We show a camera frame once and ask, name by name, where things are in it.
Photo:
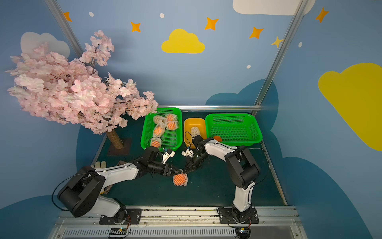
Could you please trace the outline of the netted orange with opening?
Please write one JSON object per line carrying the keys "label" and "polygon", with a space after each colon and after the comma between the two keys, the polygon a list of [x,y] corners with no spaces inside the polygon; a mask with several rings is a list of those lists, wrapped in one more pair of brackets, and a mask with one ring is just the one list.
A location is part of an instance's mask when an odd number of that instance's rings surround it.
{"label": "netted orange with opening", "polygon": [[173,183],[177,187],[186,187],[188,184],[188,175],[186,173],[174,175]]}

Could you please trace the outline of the white foam net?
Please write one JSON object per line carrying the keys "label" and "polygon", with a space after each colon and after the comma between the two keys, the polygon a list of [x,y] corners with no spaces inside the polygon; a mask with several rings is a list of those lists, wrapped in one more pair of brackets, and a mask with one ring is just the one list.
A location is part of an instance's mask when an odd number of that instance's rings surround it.
{"label": "white foam net", "polygon": [[192,138],[195,138],[197,135],[201,134],[200,129],[197,126],[193,126],[191,128],[190,133],[191,133]]}

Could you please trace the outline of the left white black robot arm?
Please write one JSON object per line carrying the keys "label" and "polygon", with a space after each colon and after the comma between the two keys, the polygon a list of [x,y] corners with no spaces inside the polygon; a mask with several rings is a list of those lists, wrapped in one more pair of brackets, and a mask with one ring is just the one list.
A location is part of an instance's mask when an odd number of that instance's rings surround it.
{"label": "left white black robot arm", "polygon": [[100,224],[126,225],[131,222],[126,207],[116,199],[107,198],[101,192],[108,186],[138,179],[148,173],[166,177],[182,171],[168,163],[175,152],[171,149],[161,153],[156,147],[145,149],[142,156],[120,166],[105,169],[82,167],[58,192],[58,200],[76,218],[97,214]]}

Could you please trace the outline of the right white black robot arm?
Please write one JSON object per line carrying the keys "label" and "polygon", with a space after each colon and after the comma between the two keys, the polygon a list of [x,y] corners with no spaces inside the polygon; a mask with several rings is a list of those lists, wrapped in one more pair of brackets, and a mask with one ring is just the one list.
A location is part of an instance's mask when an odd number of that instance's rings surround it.
{"label": "right white black robot arm", "polygon": [[228,146],[210,137],[203,139],[200,135],[193,137],[195,151],[187,149],[182,152],[187,163],[185,173],[200,168],[209,156],[225,161],[229,176],[235,184],[235,197],[231,208],[217,209],[221,224],[258,224],[257,210],[252,206],[251,198],[256,179],[261,170],[252,153],[244,146]]}

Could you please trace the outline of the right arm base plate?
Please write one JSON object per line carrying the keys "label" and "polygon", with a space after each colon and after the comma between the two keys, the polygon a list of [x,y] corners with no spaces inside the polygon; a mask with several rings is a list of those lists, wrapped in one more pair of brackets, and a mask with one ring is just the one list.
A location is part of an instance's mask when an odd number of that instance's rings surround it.
{"label": "right arm base plate", "polygon": [[259,224],[257,210],[253,207],[244,212],[235,208],[219,207],[217,213],[221,224]]}

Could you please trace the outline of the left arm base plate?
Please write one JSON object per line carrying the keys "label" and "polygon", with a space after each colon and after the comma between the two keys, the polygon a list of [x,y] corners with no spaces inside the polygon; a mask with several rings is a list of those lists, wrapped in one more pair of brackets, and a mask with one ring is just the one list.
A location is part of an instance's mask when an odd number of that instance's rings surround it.
{"label": "left arm base plate", "polygon": [[100,225],[138,225],[142,210],[138,208],[121,208],[113,217],[101,215]]}

